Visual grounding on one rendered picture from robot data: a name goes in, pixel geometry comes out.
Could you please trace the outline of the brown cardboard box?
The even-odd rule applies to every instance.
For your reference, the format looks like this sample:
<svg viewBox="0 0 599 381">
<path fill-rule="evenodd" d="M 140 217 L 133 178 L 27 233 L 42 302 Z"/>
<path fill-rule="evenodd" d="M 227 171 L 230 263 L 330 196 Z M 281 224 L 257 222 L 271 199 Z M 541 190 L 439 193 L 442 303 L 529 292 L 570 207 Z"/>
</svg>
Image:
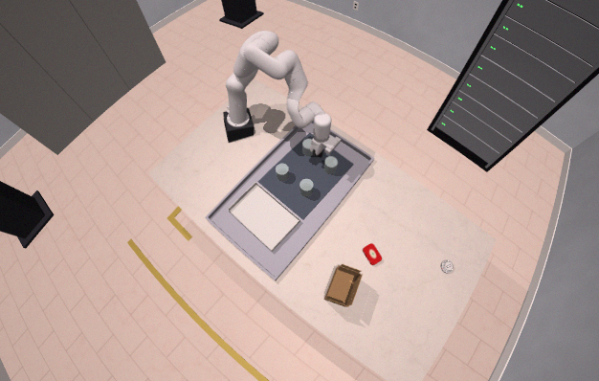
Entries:
<svg viewBox="0 0 599 381">
<path fill-rule="evenodd" d="M 332 303 L 338 303 L 341 306 L 346 305 L 346 307 L 352 305 L 362 278 L 360 272 L 361 270 L 350 266 L 344 264 L 341 266 L 339 265 L 334 272 L 334 275 L 335 273 L 336 275 L 335 277 L 333 275 L 334 279 L 329 292 L 326 295 L 326 300 L 330 300 L 329 302 Z M 354 291 L 352 292 L 353 289 Z M 349 296 L 351 297 L 348 299 Z"/>
</svg>

